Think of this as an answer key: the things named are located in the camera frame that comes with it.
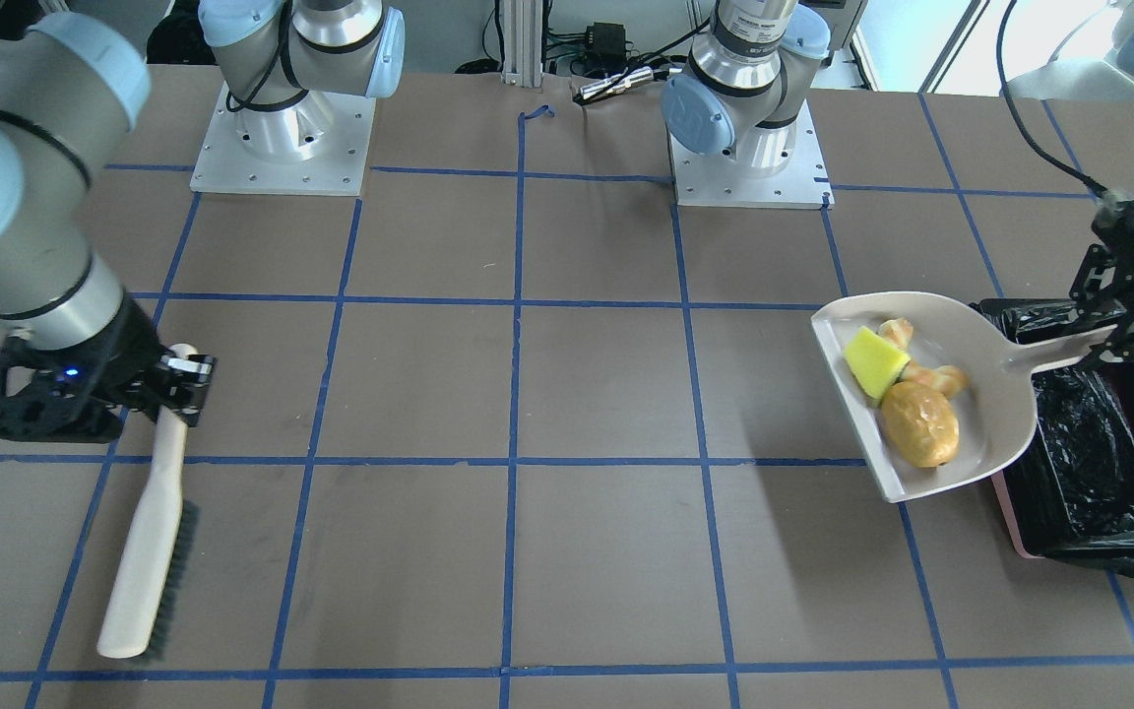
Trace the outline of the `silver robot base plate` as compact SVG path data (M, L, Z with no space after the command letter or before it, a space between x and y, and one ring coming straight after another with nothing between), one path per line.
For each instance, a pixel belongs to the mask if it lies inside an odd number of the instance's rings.
M191 188L248 196L359 196L374 98L310 93L284 111L226 107L218 95Z
M778 129L747 130L733 153L699 157L667 140L680 206L799 208L836 203L809 104Z

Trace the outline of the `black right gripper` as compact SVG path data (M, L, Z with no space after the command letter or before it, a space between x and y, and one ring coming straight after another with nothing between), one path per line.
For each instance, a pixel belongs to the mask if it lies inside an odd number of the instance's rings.
M218 360L158 339L152 318L122 297L111 323L71 349L41 351L17 336L0 347L0 439L108 444L118 410L156 422L169 410L197 427Z

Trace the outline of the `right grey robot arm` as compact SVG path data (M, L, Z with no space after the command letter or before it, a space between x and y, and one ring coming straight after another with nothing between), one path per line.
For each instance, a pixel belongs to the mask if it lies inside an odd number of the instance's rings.
M108 444L118 410L198 423L215 358L162 344L75 216L151 88L130 41L88 15L0 39L0 439Z

